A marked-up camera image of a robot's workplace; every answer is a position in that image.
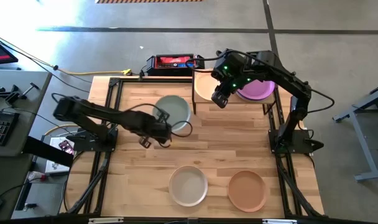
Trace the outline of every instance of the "gray desk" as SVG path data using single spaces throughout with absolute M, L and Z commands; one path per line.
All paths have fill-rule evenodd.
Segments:
M 27 100 L 18 100 L 14 106 L 23 110 L 38 112 L 42 99 L 50 83 L 51 74 L 48 72 L 28 72 L 17 70 L 0 70 L 0 86 L 9 91 L 12 85 L 18 86 L 21 91 L 30 87 L 30 82 L 36 84 L 40 90 L 33 89 L 27 94 Z M 7 107 L 4 99 L 0 99 L 0 109 Z M 5 190 L 23 184 L 32 163 L 32 155 L 21 154 L 27 136 L 33 125 L 35 115 L 18 111 L 21 115 L 8 143 L 2 148 L 0 156 L 0 194 Z M 14 189 L 5 194 L 0 209 L 0 220 L 10 219 L 21 188 Z

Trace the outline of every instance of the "computer keyboard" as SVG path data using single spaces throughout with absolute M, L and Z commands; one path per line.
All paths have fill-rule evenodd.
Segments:
M 18 118 L 19 113 L 0 111 L 0 146 L 7 143 Z

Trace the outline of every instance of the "gray plate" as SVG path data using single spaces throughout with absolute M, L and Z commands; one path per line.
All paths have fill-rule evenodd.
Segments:
M 169 119 L 167 120 L 167 123 L 170 125 L 174 125 L 175 123 L 179 121 L 189 121 L 190 120 L 190 107 L 189 104 L 179 96 L 175 95 L 169 95 L 161 97 L 158 102 L 156 103 L 156 106 L 160 109 L 165 110 L 167 113 L 170 114 Z M 158 118 L 157 116 L 158 109 L 153 109 L 153 116 Z M 176 132 L 181 130 L 183 127 L 185 127 L 187 123 L 179 123 L 172 127 L 172 131 Z

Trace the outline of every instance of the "red and black battery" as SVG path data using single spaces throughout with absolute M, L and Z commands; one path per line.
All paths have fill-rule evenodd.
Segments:
M 148 76 L 192 76 L 192 70 L 185 63 L 192 58 L 203 58 L 194 54 L 156 55 L 147 60 L 146 73 Z M 188 66 L 204 69 L 204 61 L 191 61 Z

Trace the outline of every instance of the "concrete floor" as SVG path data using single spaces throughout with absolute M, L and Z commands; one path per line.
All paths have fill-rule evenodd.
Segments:
M 271 49 L 268 34 L 36 32 L 40 26 L 245 28 L 266 29 L 262 0 L 205 0 L 201 3 L 94 4 L 89 0 L 16 1 L 6 17 L 8 1 L 0 1 L 0 35 L 42 60 L 71 71 L 124 70 L 138 72 L 155 54 L 196 53 L 213 57 L 216 50 Z M 275 29 L 378 30 L 378 0 L 269 0 Z M 336 100 L 328 111 L 310 114 L 306 126 L 325 147 L 315 152 L 316 175 L 325 213 L 334 218 L 378 222 L 378 179 L 356 183 L 353 175 L 369 171 L 349 121 L 335 124 L 331 117 L 378 86 L 378 35 L 276 35 L 284 66 Z M 19 66 L 41 70 L 19 57 Z M 85 90 L 90 84 L 58 74 Z M 39 114 L 55 121 L 53 92 L 77 95 L 56 79 L 48 88 Z M 329 102 L 314 96 L 310 110 Z M 53 126 L 36 119 L 31 135 L 40 138 Z M 60 184 L 34 185 L 28 202 L 40 208 L 16 212 L 14 218 L 56 214 Z

